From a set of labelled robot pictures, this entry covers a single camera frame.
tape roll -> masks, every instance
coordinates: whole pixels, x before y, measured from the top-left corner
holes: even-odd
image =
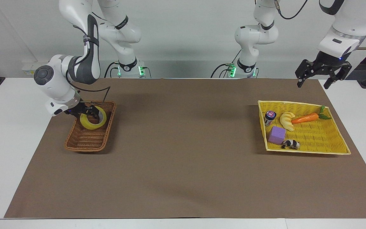
[[[80,115],[80,123],[84,126],[84,128],[94,130],[94,129],[100,128],[101,126],[103,126],[105,124],[105,122],[106,122],[106,113],[105,113],[105,111],[99,106],[96,106],[96,108],[100,111],[99,114],[98,114],[98,117],[100,118],[99,123],[98,124],[91,123],[88,120],[88,117],[87,117],[86,114],[81,114]]]

wall outlet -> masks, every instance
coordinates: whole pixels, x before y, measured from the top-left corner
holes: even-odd
[[[31,63],[23,63],[24,66],[22,68],[22,71],[27,77],[33,77],[33,74],[35,73],[36,69],[38,69],[40,66],[43,66],[47,64],[47,62],[31,62]]]

toy carrot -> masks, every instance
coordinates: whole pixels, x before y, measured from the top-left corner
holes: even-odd
[[[311,114],[308,114],[306,116],[302,116],[300,118],[293,119],[292,123],[304,123],[304,122],[314,121],[314,120],[317,120],[317,119],[331,119],[330,117],[325,116],[323,114],[323,111],[324,111],[324,106],[321,106],[320,112],[318,114],[317,113],[311,113]]]

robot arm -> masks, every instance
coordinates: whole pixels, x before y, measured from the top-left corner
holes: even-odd
[[[325,13],[334,15],[335,21],[321,40],[316,59],[313,62],[304,59],[295,71],[298,87],[316,74],[330,76],[324,84],[326,89],[337,80],[344,80],[352,68],[346,59],[366,38],[366,1],[333,0],[332,4],[325,5],[320,0],[320,7]]]
[[[99,26],[100,37],[116,51],[119,73],[122,76],[140,77],[140,64],[130,44],[141,40],[141,30],[121,12],[119,0],[98,0],[98,4],[107,20]]]
[[[83,33],[84,55],[55,55],[47,65],[35,71],[34,80],[38,87],[51,98],[46,108],[52,116],[61,112],[79,116],[86,114],[99,116],[95,106],[87,107],[70,81],[93,84],[100,77],[98,59],[99,30],[103,38],[116,49],[119,64],[125,71],[133,72],[138,62],[129,43],[137,43],[141,38],[139,28],[128,23],[128,17],[119,12],[118,0],[99,0],[104,16],[111,22],[99,26],[92,15],[92,0],[60,0],[59,10],[73,27]]]
[[[235,40],[241,46],[241,55],[235,64],[236,75],[252,77],[259,55],[254,45],[271,44],[278,38],[275,14],[276,7],[273,0],[258,0],[254,18],[259,24],[241,26],[236,30]]]

yellow banana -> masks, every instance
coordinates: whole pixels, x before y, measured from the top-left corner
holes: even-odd
[[[282,114],[281,116],[281,124],[282,126],[289,130],[289,131],[293,131],[295,130],[293,124],[292,124],[292,119],[295,117],[295,115],[291,112],[285,112]]]

